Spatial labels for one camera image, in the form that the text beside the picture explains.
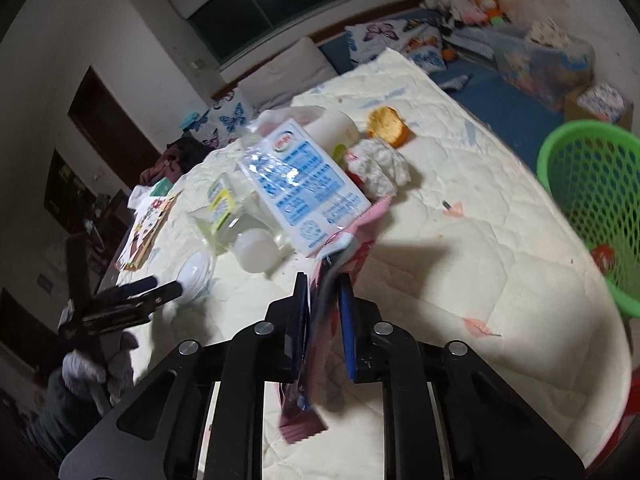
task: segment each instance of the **white tissue pack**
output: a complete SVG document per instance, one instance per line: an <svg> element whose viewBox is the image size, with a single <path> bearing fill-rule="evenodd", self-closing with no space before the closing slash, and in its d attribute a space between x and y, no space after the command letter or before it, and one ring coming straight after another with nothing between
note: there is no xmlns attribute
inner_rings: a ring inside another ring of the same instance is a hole
<svg viewBox="0 0 640 480"><path fill-rule="evenodd" d="M240 167L305 256L370 207L358 187L293 119L248 148Z"/></svg>

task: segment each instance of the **green plastic basket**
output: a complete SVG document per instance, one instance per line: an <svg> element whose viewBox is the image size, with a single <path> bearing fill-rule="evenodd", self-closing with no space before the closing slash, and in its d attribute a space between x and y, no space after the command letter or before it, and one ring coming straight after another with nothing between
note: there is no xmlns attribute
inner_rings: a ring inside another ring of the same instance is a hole
<svg viewBox="0 0 640 480"><path fill-rule="evenodd" d="M540 149L538 179L589 250L614 250L607 286L623 314L640 317L640 139L599 121L565 123Z"/></svg>

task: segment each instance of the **silver screw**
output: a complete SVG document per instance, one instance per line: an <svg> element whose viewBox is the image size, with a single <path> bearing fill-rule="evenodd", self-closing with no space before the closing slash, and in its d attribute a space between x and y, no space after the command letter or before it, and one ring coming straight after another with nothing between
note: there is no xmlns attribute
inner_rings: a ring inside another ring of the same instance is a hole
<svg viewBox="0 0 640 480"><path fill-rule="evenodd" d="M454 341L449 345L449 352L451 352L453 355L463 356L468 350L469 347L462 341Z"/></svg>
<svg viewBox="0 0 640 480"><path fill-rule="evenodd" d="M197 341L194 341L193 339L187 339L187 341L183 341L180 343L180 346L178 346L178 352L180 352L182 355L191 355L195 354L198 351L199 347L200 345Z"/></svg>
<svg viewBox="0 0 640 480"><path fill-rule="evenodd" d="M373 326L373 332L378 335L389 335L394 331L394 326L386 321L381 321Z"/></svg>
<svg viewBox="0 0 640 480"><path fill-rule="evenodd" d="M254 332L257 335L267 335L273 332L273 325L268 321L261 321L256 326L254 326Z"/></svg>

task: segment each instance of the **gloved hand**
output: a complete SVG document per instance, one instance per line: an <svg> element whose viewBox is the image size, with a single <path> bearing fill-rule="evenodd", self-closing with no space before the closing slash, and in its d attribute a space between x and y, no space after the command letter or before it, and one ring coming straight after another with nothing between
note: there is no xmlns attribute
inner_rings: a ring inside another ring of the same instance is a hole
<svg viewBox="0 0 640 480"><path fill-rule="evenodd" d="M109 379L102 366L86 354L73 350L62 361L62 380L66 388L81 399L91 400L90 384L107 383L111 405L119 402L125 390L133 386L133 368L129 352L138 348L138 340L129 332L120 338L120 351L108 363Z"/></svg>

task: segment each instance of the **white quilted blanket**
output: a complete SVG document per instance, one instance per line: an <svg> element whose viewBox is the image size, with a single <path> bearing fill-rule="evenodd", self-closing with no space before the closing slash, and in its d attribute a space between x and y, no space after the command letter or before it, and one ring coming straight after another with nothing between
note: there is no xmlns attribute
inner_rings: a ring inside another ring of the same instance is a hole
<svg viewBox="0 0 640 480"><path fill-rule="evenodd" d="M401 55L387 50L293 100L343 111L361 129L380 104L415 133L400 148L413 182L394 200L356 293L419 340L467 341L591 463L620 420L630 383L623 326L591 257L517 157ZM120 282L175 278L202 243L186 212L206 204L211 181L233 171L239 150L235 143L211 153L178 181L172 192L182 194L152 256ZM136 376L182 339L210 344L262 319L270 301L291 293L299 270L310 261L295 254L271 276L247 274L224 254L208 296L169 304L134 330ZM288 446L266 388L265 478L383 478L381 389L345 384L344 397L340 411L322 410L328 431Z"/></svg>

